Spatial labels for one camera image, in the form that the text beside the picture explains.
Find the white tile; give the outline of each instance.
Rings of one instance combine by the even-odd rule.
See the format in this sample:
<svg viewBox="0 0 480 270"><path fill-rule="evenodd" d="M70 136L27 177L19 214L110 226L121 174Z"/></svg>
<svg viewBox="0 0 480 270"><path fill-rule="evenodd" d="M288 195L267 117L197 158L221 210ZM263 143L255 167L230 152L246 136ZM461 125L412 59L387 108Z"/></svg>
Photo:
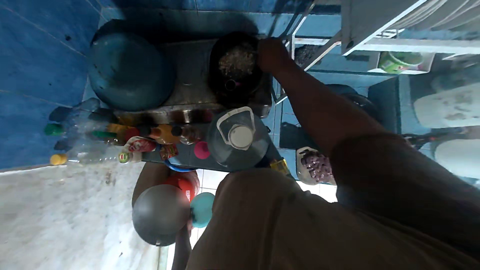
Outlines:
<svg viewBox="0 0 480 270"><path fill-rule="evenodd" d="M209 193L211 193L211 194L213 194L213 195L216 195L216 189L212 189L212 188L204 188L204 187L202 187L202 188L200 189L200 193L202 193L202 192L209 192Z"/></svg>
<svg viewBox="0 0 480 270"><path fill-rule="evenodd" d="M197 169L198 180L200 180L200 187L202 186L202 182L204 180L204 170Z"/></svg>
<svg viewBox="0 0 480 270"><path fill-rule="evenodd" d="M300 181L296 181L297 184L300 186L300 188L303 191L310 191L310 193L315 194L315 195L320 195L320 187L318 184L316 185L309 185L309 184L304 184Z"/></svg>
<svg viewBox="0 0 480 270"><path fill-rule="evenodd" d="M192 234L190 235L190 245L192 246L192 248L197 243L197 239L198 239L198 228L193 228Z"/></svg>
<svg viewBox="0 0 480 270"><path fill-rule="evenodd" d="M204 170L202 187L216 189L227 174L228 172Z"/></svg>
<svg viewBox="0 0 480 270"><path fill-rule="evenodd" d="M172 269L173 257L175 256L175 244L168 246L168 255L167 255L167 270Z"/></svg>
<svg viewBox="0 0 480 270"><path fill-rule="evenodd" d="M200 236L204 233L206 227L203 228L198 228L198 239L200 239Z"/></svg>
<svg viewBox="0 0 480 270"><path fill-rule="evenodd" d="M320 197L324 198L327 202L337 202L336 185L319 184L318 186L320 186Z"/></svg>

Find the pink lid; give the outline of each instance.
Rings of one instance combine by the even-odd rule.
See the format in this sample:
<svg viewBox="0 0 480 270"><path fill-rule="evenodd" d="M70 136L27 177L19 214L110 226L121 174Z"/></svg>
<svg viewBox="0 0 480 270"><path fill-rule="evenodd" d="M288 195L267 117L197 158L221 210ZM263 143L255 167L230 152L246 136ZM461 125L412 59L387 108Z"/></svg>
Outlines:
<svg viewBox="0 0 480 270"><path fill-rule="evenodd" d="M195 156L201 160L204 160L210 156L210 151L208 151L207 142L198 142L193 149Z"/></svg>

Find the cloth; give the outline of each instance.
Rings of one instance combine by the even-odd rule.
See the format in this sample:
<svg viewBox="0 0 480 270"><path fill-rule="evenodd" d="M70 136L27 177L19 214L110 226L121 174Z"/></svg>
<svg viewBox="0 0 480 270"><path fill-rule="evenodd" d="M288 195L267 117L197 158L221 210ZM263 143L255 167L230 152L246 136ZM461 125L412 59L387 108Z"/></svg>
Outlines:
<svg viewBox="0 0 480 270"><path fill-rule="evenodd" d="M270 169L231 173L187 269L480 269L480 193L396 135L330 156L338 203Z"/></svg>

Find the person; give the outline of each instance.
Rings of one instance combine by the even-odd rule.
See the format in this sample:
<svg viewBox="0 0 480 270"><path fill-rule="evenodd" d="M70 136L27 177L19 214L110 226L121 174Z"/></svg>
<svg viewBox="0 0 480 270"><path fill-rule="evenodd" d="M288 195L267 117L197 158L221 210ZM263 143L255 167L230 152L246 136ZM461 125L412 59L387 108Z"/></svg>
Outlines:
<svg viewBox="0 0 480 270"><path fill-rule="evenodd" d="M258 65L288 95L329 156L337 203L271 169L230 173L191 250L177 233L173 270L480 269L480 192L387 132L303 71L277 39Z"/></svg>

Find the black pot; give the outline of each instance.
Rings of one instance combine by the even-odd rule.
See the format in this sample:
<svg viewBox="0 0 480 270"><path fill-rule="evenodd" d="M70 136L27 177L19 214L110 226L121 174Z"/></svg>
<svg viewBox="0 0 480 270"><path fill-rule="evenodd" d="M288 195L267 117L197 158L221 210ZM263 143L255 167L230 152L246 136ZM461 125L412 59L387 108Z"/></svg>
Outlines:
<svg viewBox="0 0 480 270"><path fill-rule="evenodd" d="M228 51L244 42L251 45L256 51L258 39L244 32L232 32L221 37L213 46L210 53L208 84L215 92L218 102L226 107L231 103L242 104L248 102L249 96L257 89L263 72L255 64L252 74L242 78L232 78L222 74L218 62Z"/></svg>

